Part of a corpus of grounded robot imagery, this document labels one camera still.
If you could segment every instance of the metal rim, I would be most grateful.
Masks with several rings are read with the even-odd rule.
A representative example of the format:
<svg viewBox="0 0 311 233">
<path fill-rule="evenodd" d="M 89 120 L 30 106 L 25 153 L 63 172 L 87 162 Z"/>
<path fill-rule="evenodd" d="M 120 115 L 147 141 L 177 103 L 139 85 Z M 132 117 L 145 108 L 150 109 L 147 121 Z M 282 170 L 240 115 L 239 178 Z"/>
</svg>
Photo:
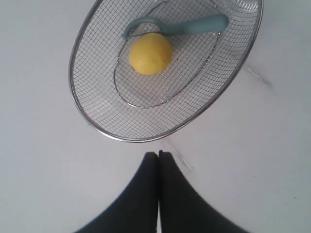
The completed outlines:
<svg viewBox="0 0 311 233">
<path fill-rule="evenodd" d="M 92 6 L 91 10 L 89 11 L 87 17 L 85 18 L 78 36 L 75 40 L 72 52 L 71 52 L 71 56 L 70 56 L 70 60 L 69 60 L 69 89 L 72 95 L 72 98 L 74 100 L 74 103 L 76 105 L 76 107 L 78 108 L 80 114 L 82 115 L 82 117 L 89 123 L 89 125 L 91 125 L 93 128 L 95 128 L 98 132 L 102 133 L 103 135 L 118 140 L 118 141 L 122 141 L 122 142 L 132 142 L 132 143 L 141 143 L 141 142 L 151 142 L 151 141 L 155 141 L 158 139 L 162 139 L 166 136 L 171 135 L 172 133 L 180 130 L 181 128 L 185 127 L 186 125 L 188 125 L 190 122 L 192 122 L 194 119 L 196 119 L 198 116 L 200 116 L 209 106 L 211 106 L 216 99 L 219 98 L 219 96 L 228 88 L 228 86 L 231 84 L 231 82 L 234 80 L 234 78 L 237 76 L 237 74 L 239 73 L 240 69 L 242 68 L 243 64 L 245 63 L 253 45 L 254 42 L 256 40 L 256 37 L 258 35 L 258 31 L 261 25 L 261 21 L 262 21 L 262 15 L 263 15 L 263 0 L 258 1 L 258 5 L 260 8 L 260 12 L 257 15 L 257 28 L 256 30 L 253 31 L 253 35 L 251 36 L 251 39 L 248 43 L 247 49 L 245 50 L 244 54 L 243 54 L 243 59 L 241 59 L 240 63 L 236 66 L 235 70 L 232 72 L 232 74 L 230 75 L 230 77 L 227 79 L 227 81 L 224 83 L 224 85 L 221 87 L 221 89 L 200 109 L 198 110 L 195 114 L 193 114 L 191 117 L 187 118 L 186 120 L 184 120 L 182 123 L 180 123 L 179 125 L 175 126 L 174 128 L 172 128 L 171 130 L 162 133 L 160 135 L 158 135 L 157 137 L 149 137 L 149 138 L 145 138 L 145 139 L 132 139 L 132 138 L 126 138 L 126 137 L 120 137 L 117 136 L 113 133 L 110 133 L 106 130 L 104 130 L 102 127 L 100 127 L 98 124 L 96 124 L 92 119 L 90 119 L 87 114 L 85 113 L 85 111 L 83 110 L 82 106 L 79 103 L 79 100 L 77 98 L 77 94 L 74 88 L 74 84 L 73 84 L 73 65 L 74 65 L 74 59 L 75 56 L 77 54 L 77 50 L 80 46 L 80 42 L 82 40 L 82 37 L 84 35 L 84 32 L 87 28 L 87 26 L 89 25 L 94 13 L 96 12 L 96 10 L 98 9 L 98 7 L 100 6 L 100 4 L 103 2 L 103 0 L 96 0 L 96 2 L 94 3 L 94 5 Z"/>
</svg>

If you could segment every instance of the yellow lemon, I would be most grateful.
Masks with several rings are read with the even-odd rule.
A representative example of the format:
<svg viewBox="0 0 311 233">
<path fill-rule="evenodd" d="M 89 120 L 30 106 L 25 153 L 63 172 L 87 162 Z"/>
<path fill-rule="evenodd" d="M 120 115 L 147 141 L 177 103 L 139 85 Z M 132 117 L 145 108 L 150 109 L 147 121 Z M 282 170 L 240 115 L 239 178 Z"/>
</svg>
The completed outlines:
<svg viewBox="0 0 311 233">
<path fill-rule="evenodd" d="M 163 71 L 171 62 L 171 43 L 158 33 L 148 33 L 132 45 L 129 62 L 140 74 L 156 74 Z"/>
</svg>

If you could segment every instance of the stainless steel wire frame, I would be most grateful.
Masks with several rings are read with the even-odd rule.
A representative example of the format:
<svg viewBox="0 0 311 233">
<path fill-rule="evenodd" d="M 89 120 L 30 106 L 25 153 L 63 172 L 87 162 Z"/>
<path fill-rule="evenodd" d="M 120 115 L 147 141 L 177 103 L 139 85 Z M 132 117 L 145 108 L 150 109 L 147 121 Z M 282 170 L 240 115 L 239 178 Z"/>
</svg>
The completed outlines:
<svg viewBox="0 0 311 233">
<path fill-rule="evenodd" d="M 229 16 L 229 27 L 220 41 L 224 47 L 218 47 L 202 76 L 177 98 L 157 108 L 137 109 L 120 99 L 113 76 L 105 77 L 103 73 L 113 73 L 122 46 L 121 33 L 127 23 L 144 15 L 138 13 L 151 8 L 153 1 L 138 2 L 140 5 L 136 1 L 96 1 L 78 33 L 69 62 L 69 86 L 82 116 L 104 135 L 127 142 L 163 138 L 205 111 L 242 67 L 256 39 L 263 11 L 261 0 L 193 1 L 207 8 L 214 4 L 219 12 Z M 109 28 L 116 21 L 118 27 Z M 104 34 L 107 29 L 113 31 Z"/>
</svg>

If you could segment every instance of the wire mesh basket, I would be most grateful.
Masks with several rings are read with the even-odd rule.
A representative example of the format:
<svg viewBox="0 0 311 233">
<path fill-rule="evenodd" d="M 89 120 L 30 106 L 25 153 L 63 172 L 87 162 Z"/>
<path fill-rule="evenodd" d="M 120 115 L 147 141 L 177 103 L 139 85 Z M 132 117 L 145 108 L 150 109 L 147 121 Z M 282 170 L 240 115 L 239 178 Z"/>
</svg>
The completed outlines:
<svg viewBox="0 0 311 233">
<path fill-rule="evenodd" d="M 122 33 L 134 19 L 152 16 L 177 23 L 225 14 L 222 32 L 170 37 L 173 60 L 146 77 L 127 61 L 135 39 Z M 69 85 L 82 116 L 111 138 L 146 142 L 165 137 L 205 111 L 229 86 L 255 41 L 262 0 L 98 0 L 73 47 Z M 133 33 L 157 31 L 143 24 Z"/>
</svg>

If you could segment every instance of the white floor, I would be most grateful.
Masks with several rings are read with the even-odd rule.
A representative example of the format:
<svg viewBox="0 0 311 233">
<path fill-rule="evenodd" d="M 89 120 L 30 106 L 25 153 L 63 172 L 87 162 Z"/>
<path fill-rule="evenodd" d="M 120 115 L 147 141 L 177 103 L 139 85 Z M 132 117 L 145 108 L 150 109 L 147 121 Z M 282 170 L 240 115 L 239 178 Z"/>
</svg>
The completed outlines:
<svg viewBox="0 0 311 233">
<path fill-rule="evenodd" d="M 124 189 L 145 152 L 160 149 L 241 227 L 310 232 L 310 1 L 266 0 L 232 85 L 194 122 L 147 144 L 102 136 L 71 99 L 69 56 L 93 2 L 0 7 L 0 232 L 77 230 Z"/>
</svg>

